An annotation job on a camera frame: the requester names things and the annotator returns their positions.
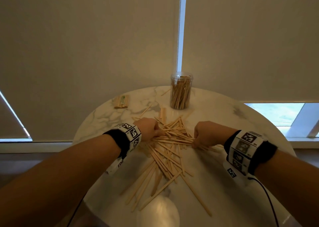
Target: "floor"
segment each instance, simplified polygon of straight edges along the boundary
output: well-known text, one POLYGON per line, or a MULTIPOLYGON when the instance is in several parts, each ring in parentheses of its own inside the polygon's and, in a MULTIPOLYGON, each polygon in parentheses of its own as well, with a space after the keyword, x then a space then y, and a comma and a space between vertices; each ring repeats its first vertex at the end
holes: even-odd
MULTIPOLYGON (((295 149, 295 152, 298 158, 319 168, 319 149, 295 149)), ((21 173, 54 154, 55 153, 0 154, 0 188, 21 173)), ((66 227, 74 209, 71 210, 60 223, 55 225, 55 227, 66 227)), ((107 225, 90 213, 85 204, 80 205, 70 226, 107 227, 107 225)))

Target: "person's right hand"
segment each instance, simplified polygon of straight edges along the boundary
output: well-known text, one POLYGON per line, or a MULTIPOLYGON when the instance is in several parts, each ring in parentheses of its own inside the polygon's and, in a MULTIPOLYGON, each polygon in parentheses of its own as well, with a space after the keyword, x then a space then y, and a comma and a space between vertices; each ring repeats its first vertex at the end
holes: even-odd
POLYGON ((224 145, 225 141, 231 137, 237 130, 223 126, 211 121, 200 121, 195 126, 192 147, 196 148, 201 145, 215 146, 224 145))

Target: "marble table top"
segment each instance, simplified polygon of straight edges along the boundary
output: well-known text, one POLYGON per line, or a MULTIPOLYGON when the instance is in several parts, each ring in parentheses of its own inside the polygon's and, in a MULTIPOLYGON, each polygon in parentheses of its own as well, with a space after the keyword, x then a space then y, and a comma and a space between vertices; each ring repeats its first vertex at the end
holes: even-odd
MULTIPOLYGON (((127 109, 114 109, 113 100, 96 108, 83 121, 74 136, 73 143, 101 135, 121 122, 132 123, 132 116, 138 117, 150 104, 143 117, 158 116, 160 106, 166 107, 167 121, 193 111, 185 121, 189 132, 194 131, 198 121, 210 120, 232 128, 252 130, 268 137, 281 150, 295 156, 295 153, 281 132, 265 117, 227 96, 208 90, 192 88, 190 106, 185 110, 169 107, 169 92, 161 96, 169 86, 134 90, 127 109)), ((182 150, 185 165, 194 177, 188 177, 190 184, 209 207, 210 217, 181 177, 177 184, 170 184, 146 208, 131 212, 132 202, 125 201, 133 188, 123 195, 122 190, 137 176, 149 158, 135 150, 113 175, 103 174, 90 188, 84 201, 89 209, 110 227, 122 226, 275 226, 269 201, 255 181, 241 188, 229 177, 222 166, 226 153, 202 152, 188 148, 182 150)), ((150 181, 141 201, 150 196, 154 180, 150 181)), ((269 193, 278 221, 282 226, 292 226, 290 214, 269 193)))

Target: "forearm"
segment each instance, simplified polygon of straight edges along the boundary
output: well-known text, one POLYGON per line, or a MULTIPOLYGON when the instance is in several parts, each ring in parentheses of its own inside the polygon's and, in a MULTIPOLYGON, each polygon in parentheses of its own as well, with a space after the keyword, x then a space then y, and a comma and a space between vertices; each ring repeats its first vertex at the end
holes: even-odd
POLYGON ((319 169, 277 150, 255 176, 303 226, 319 222, 319 169))
POLYGON ((0 225, 59 221, 120 152, 111 136, 101 135, 39 163, 0 189, 0 225))

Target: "beige window shade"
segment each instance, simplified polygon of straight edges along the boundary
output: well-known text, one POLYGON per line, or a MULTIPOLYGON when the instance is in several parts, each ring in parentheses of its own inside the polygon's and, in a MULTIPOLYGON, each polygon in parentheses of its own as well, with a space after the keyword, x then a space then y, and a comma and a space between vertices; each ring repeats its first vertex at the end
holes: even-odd
POLYGON ((28 138, 28 135, 0 96, 0 139, 17 138, 28 138))
POLYGON ((179 0, 0 4, 0 89, 34 141, 71 141, 103 102, 169 84, 179 0))
POLYGON ((247 102, 319 101, 319 0, 186 0, 183 71, 247 102))

